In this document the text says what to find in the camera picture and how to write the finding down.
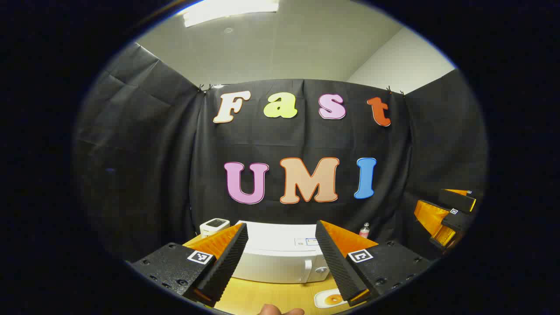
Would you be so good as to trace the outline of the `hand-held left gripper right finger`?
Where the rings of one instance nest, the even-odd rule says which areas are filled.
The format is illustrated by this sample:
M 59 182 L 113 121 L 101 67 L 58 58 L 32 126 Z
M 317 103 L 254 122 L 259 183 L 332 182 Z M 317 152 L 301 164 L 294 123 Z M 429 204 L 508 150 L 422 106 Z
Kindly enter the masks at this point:
M 397 241 L 371 241 L 324 220 L 316 222 L 315 237 L 350 306 L 394 293 L 434 263 Z

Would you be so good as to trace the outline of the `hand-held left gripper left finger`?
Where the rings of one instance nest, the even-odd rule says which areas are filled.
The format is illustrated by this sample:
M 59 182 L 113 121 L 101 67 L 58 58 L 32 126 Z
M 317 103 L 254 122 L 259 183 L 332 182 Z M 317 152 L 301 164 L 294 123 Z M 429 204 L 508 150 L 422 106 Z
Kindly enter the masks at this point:
M 235 272 L 248 238 L 246 223 L 239 223 L 188 246 L 168 243 L 131 267 L 167 291 L 212 308 Z

